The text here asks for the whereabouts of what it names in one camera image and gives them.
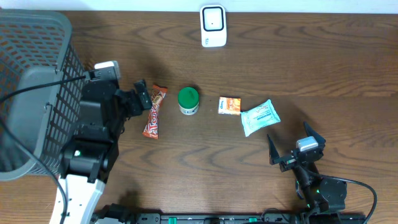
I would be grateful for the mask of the orange Top chocolate bar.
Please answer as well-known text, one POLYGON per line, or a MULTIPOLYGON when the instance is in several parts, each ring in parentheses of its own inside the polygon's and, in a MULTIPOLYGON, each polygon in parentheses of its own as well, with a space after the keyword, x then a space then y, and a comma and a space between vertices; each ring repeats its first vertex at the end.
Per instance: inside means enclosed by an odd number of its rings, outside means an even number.
POLYGON ((152 139, 159 138, 159 110, 166 93, 166 87, 153 85, 151 94, 152 107, 149 110, 147 124, 142 132, 145 137, 152 139))

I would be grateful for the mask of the teal wet wipes pack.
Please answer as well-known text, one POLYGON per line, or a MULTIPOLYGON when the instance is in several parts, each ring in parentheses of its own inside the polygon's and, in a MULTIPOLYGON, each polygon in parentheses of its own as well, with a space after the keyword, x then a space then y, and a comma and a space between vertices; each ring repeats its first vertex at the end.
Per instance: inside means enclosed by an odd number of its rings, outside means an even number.
POLYGON ((246 137, 250 136, 257 130, 281 122, 272 101, 256 106, 248 111, 241 112, 241 122, 246 137))

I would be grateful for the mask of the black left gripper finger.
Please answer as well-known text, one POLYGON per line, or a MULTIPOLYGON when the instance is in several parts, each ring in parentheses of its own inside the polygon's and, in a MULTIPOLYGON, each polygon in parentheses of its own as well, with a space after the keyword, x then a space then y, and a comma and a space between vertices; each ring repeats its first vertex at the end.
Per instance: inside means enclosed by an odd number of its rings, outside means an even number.
POLYGON ((131 90, 129 96, 130 116, 140 116, 143 111, 152 108, 152 100, 147 90, 136 92, 131 90))
POLYGON ((151 105, 152 100, 150 94, 147 90, 147 85, 145 80, 139 80, 138 82, 134 83, 134 87, 137 91, 137 96, 142 105, 151 105))

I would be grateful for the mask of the small orange snack packet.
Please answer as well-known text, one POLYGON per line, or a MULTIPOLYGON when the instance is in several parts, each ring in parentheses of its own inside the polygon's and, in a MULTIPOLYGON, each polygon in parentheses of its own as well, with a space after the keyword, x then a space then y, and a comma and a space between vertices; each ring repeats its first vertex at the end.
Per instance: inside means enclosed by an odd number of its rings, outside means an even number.
POLYGON ((219 98, 218 113, 239 116, 241 114, 241 99, 221 96, 219 98))

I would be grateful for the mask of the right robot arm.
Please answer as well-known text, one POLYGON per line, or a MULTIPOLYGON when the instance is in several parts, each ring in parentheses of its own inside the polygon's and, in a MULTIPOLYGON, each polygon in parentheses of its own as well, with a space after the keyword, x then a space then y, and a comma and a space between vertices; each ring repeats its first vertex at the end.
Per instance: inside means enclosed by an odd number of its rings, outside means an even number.
POLYGON ((345 209, 346 182, 322 177, 315 162, 323 157, 326 140, 304 122, 307 137, 299 139, 289 156, 279 156, 270 137, 269 162, 278 164, 281 172, 291 170, 296 190, 307 208, 295 217, 297 223, 341 223, 338 212, 345 209))

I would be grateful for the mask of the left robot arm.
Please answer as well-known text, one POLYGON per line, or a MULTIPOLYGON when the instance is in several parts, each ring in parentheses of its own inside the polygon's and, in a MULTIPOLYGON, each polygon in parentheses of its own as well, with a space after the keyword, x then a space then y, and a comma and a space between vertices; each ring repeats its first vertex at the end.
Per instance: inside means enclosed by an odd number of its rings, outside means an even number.
POLYGON ((57 190, 51 223, 89 223, 109 173, 119 155, 124 123, 152 106, 146 83, 123 91, 115 61, 96 64, 84 73, 80 114, 60 152, 57 190))

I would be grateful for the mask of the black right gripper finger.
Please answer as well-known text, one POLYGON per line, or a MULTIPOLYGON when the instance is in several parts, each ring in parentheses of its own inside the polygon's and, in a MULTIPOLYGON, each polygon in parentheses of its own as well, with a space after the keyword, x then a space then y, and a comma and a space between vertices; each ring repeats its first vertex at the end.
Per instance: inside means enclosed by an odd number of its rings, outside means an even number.
POLYGON ((326 140, 321 135, 319 135, 306 121, 303 122, 305 132, 308 137, 314 137, 317 143, 325 144, 326 140))
POLYGON ((270 165, 278 164, 280 161, 279 153, 269 135, 267 135, 267 140, 269 144, 269 163, 270 165))

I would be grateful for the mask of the green lid jar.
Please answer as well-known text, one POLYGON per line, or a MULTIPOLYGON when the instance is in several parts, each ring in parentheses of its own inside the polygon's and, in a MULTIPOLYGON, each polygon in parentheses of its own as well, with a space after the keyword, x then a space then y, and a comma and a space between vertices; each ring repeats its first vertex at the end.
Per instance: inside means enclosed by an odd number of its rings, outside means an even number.
POLYGON ((178 93, 178 105, 184 115, 194 115, 199 108, 199 94, 192 87, 182 88, 178 93))

